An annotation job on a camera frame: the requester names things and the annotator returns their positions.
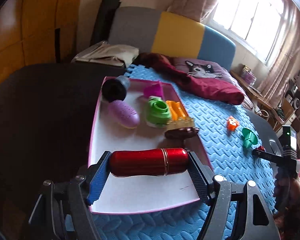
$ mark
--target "dark table surface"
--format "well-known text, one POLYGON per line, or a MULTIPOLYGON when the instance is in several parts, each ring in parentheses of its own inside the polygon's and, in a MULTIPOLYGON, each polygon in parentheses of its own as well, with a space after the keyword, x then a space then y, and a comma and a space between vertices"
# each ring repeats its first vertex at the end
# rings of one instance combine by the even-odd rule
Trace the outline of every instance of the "dark table surface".
POLYGON ((0 197, 29 212, 45 179, 67 181, 88 162, 105 76, 98 64, 26 66, 0 84, 0 197))

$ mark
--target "window frame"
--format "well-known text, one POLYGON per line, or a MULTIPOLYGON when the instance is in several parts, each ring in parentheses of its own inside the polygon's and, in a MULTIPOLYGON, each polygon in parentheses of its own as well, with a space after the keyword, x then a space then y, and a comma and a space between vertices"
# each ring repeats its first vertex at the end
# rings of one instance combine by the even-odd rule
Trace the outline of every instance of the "window frame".
MULTIPOLYGON (((272 54, 275 53, 274 49, 276 47, 276 43, 279 42, 279 36, 280 36, 280 33, 283 31, 284 29, 284 26, 285 26, 285 22, 287 20, 287 12, 288 12, 288 5, 287 5, 287 1, 286 0, 282 0, 283 2, 283 12, 282 14, 280 14, 278 12, 278 14, 280 15, 281 19, 280 19, 280 22, 279 22, 279 25, 278 25, 278 29, 277 29, 277 33, 275 35, 275 38, 274 38, 274 41, 272 43, 272 46, 269 50, 269 53, 266 57, 266 59, 264 59, 261 55, 258 54, 258 52, 252 47, 250 46, 250 44, 243 38, 241 38, 239 35, 237 35, 235 32, 233 32, 231 30, 231 27, 232 27, 232 24, 234 22, 234 18, 237 14, 237 11, 238 11, 238 8, 239 8, 239 5, 240 5, 240 2, 238 3, 238 6, 236 8, 236 12, 234 14, 234 18, 232 20, 232 23, 229 27, 229 29, 227 30, 226 28, 224 28, 223 25, 217 23, 216 21, 213 20, 213 17, 215 15, 215 12, 216 12, 216 9, 217 9, 217 6, 215 6, 215 8, 212 10, 212 12, 210 13, 210 15, 207 17, 207 19, 204 19, 202 21, 203 24, 221 32, 222 34, 224 34, 225 36, 227 36, 228 38, 230 39, 233 39, 234 41, 238 42, 240 45, 242 45, 243 47, 245 47, 247 50, 249 50, 255 57, 258 58, 258 60, 260 60, 263 64, 265 65, 268 65, 269 66, 269 63, 270 63, 270 59, 272 58, 272 54)), ((249 32, 251 30, 251 26, 252 26, 252 23, 253 23, 253 20, 251 21, 251 24, 250 24, 250 27, 249 27, 249 31, 246 35, 246 39, 249 35, 249 32)))

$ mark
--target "red toy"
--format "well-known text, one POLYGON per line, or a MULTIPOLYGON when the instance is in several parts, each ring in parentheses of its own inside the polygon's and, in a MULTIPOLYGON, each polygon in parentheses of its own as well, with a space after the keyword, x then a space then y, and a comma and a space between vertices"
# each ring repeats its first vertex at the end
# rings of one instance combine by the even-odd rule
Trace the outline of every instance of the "red toy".
POLYGON ((109 163, 110 171, 116 177, 168 175, 187 169, 188 153, 182 148, 115 151, 109 163))
POLYGON ((266 149, 261 145, 261 146, 259 146, 258 148, 257 148, 257 150, 259 150, 259 151, 263 151, 263 152, 265 152, 266 151, 266 149))
POLYGON ((239 126, 239 121, 230 116, 227 121, 227 129, 234 132, 234 130, 239 126))

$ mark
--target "blue foam mat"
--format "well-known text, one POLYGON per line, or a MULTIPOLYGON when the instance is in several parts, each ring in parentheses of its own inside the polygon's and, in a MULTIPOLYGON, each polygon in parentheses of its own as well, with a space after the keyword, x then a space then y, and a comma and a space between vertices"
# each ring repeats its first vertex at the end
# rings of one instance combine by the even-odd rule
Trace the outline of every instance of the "blue foam mat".
MULTIPOLYGON (((251 150, 242 148, 243 127, 258 134, 242 106, 212 101, 182 91, 152 68, 131 65, 125 74, 135 79, 160 80, 171 83, 189 115, 200 127, 199 137, 216 174, 228 181, 245 184, 254 180, 259 186, 270 210, 274 209, 272 197, 274 180, 269 162, 254 159, 251 150), (232 115, 240 122, 239 129, 227 135, 226 119, 232 115)), ((223 238, 230 236, 236 203, 232 202, 223 238)), ((181 207, 138 215, 93 215, 96 228, 103 240, 193 240, 196 239, 209 207, 201 202, 181 207)))

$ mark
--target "black gripper frame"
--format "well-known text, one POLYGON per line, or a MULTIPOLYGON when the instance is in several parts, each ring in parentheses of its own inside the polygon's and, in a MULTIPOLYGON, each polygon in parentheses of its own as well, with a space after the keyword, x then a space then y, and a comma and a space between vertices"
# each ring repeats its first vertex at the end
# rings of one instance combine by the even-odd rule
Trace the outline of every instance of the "black gripper frame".
MULTIPOLYGON (((108 158, 105 152, 100 161, 80 174, 83 180, 72 179, 67 183, 42 186, 41 193, 26 225, 29 236, 39 240, 68 240, 65 227, 65 214, 73 219, 78 240, 101 240, 94 226, 87 205, 89 184, 96 177, 103 162, 108 158)), ((212 172, 203 165, 194 152, 189 153, 189 175, 197 190, 200 200, 210 206, 206 220, 197 240, 221 240, 228 217, 231 201, 237 202, 234 226, 227 240, 280 240, 272 214, 254 181, 235 184, 212 172)))

